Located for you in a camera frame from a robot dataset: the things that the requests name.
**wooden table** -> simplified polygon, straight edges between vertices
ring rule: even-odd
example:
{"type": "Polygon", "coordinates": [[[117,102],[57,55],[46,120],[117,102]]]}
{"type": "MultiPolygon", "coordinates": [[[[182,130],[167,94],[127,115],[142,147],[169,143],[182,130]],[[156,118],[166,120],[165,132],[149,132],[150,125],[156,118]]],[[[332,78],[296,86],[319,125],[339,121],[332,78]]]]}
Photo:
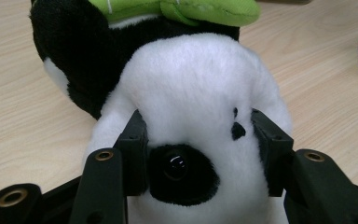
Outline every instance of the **wooden table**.
{"type": "MultiPolygon", "coordinates": [[[[95,120],[44,72],[30,6],[0,1],[0,189],[30,182],[46,192],[81,175],[95,120]]],[[[358,185],[358,0],[260,6],[259,21],[241,29],[241,43],[279,82],[295,149],[330,155],[358,185]]]]}

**stuffed animal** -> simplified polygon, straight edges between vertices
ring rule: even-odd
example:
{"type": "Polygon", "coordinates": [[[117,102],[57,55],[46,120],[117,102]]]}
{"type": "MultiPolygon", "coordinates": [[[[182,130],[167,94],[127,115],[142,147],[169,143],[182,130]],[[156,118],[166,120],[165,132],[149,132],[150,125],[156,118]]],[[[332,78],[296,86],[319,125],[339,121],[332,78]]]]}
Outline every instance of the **stuffed animal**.
{"type": "Polygon", "coordinates": [[[135,110],[142,115],[149,188],[129,197],[129,223],[287,223],[282,200],[269,198],[251,113],[287,133],[290,116],[272,75],[237,41],[236,20],[153,9],[109,23],[99,8],[33,2],[34,42],[52,79],[98,119],[86,157],[111,147],[135,110]]]}

